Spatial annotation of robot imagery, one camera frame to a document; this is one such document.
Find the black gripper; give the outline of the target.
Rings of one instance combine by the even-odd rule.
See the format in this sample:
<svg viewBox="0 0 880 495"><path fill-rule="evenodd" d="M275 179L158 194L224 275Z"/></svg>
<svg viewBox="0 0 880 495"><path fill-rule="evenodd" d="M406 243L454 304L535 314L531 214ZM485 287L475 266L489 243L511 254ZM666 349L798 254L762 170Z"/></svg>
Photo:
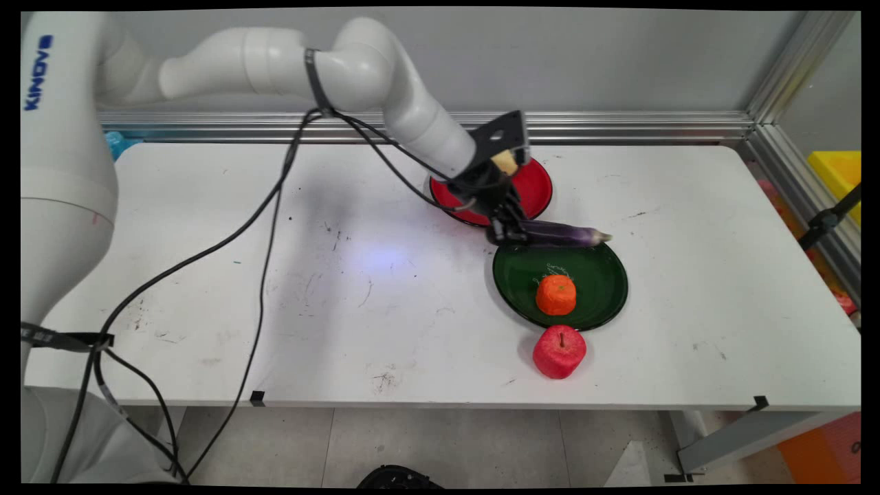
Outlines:
<svg viewBox="0 0 880 495"><path fill-rule="evenodd" d="M513 176L518 165L511 157L493 157L468 167L448 182L448 193L459 201L466 223L486 226L486 239L492 245L527 245L523 228L530 217L522 207Z"/></svg>

